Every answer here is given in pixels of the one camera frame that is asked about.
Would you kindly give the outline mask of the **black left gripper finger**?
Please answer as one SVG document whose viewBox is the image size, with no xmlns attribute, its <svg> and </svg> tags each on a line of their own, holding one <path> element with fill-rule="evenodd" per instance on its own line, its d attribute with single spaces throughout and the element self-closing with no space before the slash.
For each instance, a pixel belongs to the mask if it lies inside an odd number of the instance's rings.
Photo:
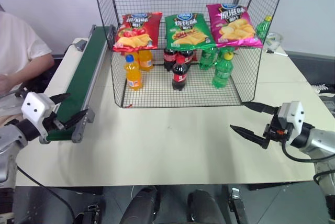
<svg viewBox="0 0 335 224">
<path fill-rule="evenodd" d="M 55 105 L 57 105 L 59 103 L 62 103 L 64 100 L 66 100 L 70 96 L 71 96 L 70 93 L 62 93 L 62 94 L 58 94 L 58 95 L 53 95 L 49 98 L 53 101 L 53 103 Z"/>
<path fill-rule="evenodd" d="M 82 120 L 87 114 L 88 109 L 81 110 L 74 114 L 68 121 L 63 123 L 64 129 L 70 129 Z"/>
</svg>

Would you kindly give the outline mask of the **person's bare hand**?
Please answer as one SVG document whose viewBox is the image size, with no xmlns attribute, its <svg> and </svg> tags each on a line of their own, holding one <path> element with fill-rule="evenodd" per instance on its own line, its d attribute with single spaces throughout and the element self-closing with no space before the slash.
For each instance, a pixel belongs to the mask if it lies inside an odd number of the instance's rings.
<svg viewBox="0 0 335 224">
<path fill-rule="evenodd" d="M 0 75 L 0 94 L 7 94 L 13 88 L 13 82 L 8 75 Z"/>
</svg>

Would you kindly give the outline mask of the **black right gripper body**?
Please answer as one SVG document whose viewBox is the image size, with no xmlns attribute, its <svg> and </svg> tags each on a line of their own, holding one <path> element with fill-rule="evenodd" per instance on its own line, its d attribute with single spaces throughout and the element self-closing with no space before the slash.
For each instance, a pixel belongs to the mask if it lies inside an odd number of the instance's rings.
<svg viewBox="0 0 335 224">
<path fill-rule="evenodd" d="M 285 117 L 280 116 L 281 106 L 275 108 L 274 116 L 269 124 L 266 125 L 263 137 L 266 143 L 270 141 L 288 141 L 290 137 L 290 126 Z"/>
</svg>

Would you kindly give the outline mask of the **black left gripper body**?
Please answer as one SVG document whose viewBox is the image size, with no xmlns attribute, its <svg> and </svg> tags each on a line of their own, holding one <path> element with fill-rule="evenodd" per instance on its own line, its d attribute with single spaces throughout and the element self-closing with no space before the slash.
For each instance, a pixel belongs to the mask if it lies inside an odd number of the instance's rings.
<svg viewBox="0 0 335 224">
<path fill-rule="evenodd" d="M 64 123 L 57 119 L 57 114 L 52 112 L 49 117 L 43 120 L 43 126 L 47 133 L 50 133 L 54 130 L 63 130 L 65 128 Z"/>
</svg>

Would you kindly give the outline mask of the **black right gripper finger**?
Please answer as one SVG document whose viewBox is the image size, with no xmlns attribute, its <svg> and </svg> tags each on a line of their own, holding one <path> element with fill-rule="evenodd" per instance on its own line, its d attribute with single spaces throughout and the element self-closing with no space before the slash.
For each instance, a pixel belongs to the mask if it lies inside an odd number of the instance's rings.
<svg viewBox="0 0 335 224">
<path fill-rule="evenodd" d="M 279 110 L 279 107 L 273 107 L 258 102 L 243 102 L 242 105 L 259 113 L 267 113 L 270 115 L 276 115 Z"/>
<path fill-rule="evenodd" d="M 236 132 L 237 134 L 239 134 L 240 136 L 242 136 L 243 138 L 258 144 L 261 148 L 263 149 L 267 149 L 269 146 L 269 140 L 267 140 L 264 137 L 260 137 L 258 135 L 255 135 L 253 131 L 248 130 L 246 128 L 243 127 L 239 127 L 239 126 L 234 126 L 234 125 L 230 125 L 230 128 Z"/>
</svg>

